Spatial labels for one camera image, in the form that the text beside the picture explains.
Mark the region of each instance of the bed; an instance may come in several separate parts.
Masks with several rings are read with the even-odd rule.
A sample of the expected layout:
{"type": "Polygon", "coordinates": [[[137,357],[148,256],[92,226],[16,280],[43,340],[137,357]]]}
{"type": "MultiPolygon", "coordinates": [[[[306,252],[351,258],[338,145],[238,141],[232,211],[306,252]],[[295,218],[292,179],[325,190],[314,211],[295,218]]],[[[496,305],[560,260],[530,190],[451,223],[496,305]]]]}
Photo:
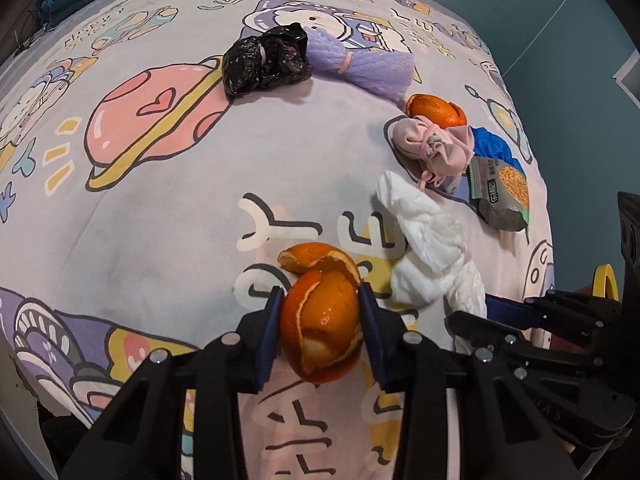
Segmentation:
{"type": "MultiPolygon", "coordinates": [[[[453,348],[443,301],[390,300],[406,241],[374,190],[384,170],[416,180],[390,142],[402,110],[320,76],[233,101],[223,90],[235,40],[292,22],[348,48],[413,52],[408,95],[455,102],[508,143],[529,188],[526,232],[489,227],[464,175],[452,193],[426,192],[464,225],[487,293],[521,301],[553,287],[545,183],[489,49],[460,17],[430,0],[97,0],[0,73],[1,328],[87,426],[152,350],[202,348],[272,286],[288,290],[276,258],[303,241],[349,253],[380,303],[453,348]]],[[[380,392],[365,352],[320,387],[278,360],[239,402],[251,478],[392,476],[402,395],[380,392]]],[[[453,395],[449,407],[455,422],[453,395]]],[[[455,424],[449,438],[456,478],[455,424]]]]}

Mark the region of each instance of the peeled orange skin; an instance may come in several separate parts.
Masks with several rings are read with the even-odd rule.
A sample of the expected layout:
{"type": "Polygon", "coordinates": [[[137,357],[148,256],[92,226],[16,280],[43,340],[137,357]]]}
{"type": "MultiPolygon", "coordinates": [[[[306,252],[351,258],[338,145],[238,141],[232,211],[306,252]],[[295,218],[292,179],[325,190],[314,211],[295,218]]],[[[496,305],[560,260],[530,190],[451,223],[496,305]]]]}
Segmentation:
{"type": "Polygon", "coordinates": [[[409,117],[424,116],[441,128],[466,124],[466,115],[462,108],[435,95],[412,95],[406,102],[404,112],[409,117]]]}
{"type": "Polygon", "coordinates": [[[362,348],[358,297],[339,271],[312,269],[291,287],[280,311],[280,343],[305,381],[335,381],[357,364],[362,348]]]}
{"type": "Polygon", "coordinates": [[[298,276],[311,269],[324,272],[338,270],[345,274],[354,286],[360,285],[358,267],[350,256],[322,242],[308,242],[290,247],[279,254],[278,263],[283,269],[298,276]]]}

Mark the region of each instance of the teal wall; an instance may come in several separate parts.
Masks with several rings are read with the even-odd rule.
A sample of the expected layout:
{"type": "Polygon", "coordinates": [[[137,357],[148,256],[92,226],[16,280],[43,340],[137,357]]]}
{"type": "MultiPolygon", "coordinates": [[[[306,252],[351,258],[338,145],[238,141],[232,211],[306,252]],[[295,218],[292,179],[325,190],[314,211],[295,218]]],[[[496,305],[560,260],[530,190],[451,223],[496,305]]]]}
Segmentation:
{"type": "Polygon", "coordinates": [[[435,0],[466,19],[504,74],[548,188],[556,286],[611,263],[616,194],[640,194],[640,110],[612,76],[634,46],[604,0],[435,0]]]}

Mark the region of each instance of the pink rubber band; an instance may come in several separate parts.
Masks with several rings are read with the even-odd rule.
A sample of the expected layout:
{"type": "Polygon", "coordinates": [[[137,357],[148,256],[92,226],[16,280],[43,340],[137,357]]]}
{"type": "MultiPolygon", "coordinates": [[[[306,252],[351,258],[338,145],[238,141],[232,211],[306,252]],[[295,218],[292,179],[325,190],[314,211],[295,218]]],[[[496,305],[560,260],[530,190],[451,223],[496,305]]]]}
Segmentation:
{"type": "Polygon", "coordinates": [[[353,54],[351,52],[347,52],[347,55],[344,56],[344,60],[342,61],[342,65],[338,69],[338,75],[342,75],[344,71],[347,70],[349,63],[351,62],[351,57],[353,57],[353,54]]]}

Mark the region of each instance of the pink cloth bundle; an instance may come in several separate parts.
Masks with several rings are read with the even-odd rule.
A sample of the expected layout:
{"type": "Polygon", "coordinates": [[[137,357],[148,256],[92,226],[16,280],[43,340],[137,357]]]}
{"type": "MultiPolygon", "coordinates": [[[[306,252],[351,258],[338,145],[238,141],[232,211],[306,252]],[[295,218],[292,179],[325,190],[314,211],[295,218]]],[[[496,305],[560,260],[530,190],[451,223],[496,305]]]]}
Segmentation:
{"type": "Polygon", "coordinates": [[[443,130],[424,116],[400,119],[393,130],[393,142],[404,155],[420,162],[418,188],[442,186],[449,192],[474,156],[474,136],[468,126],[443,130]]]}

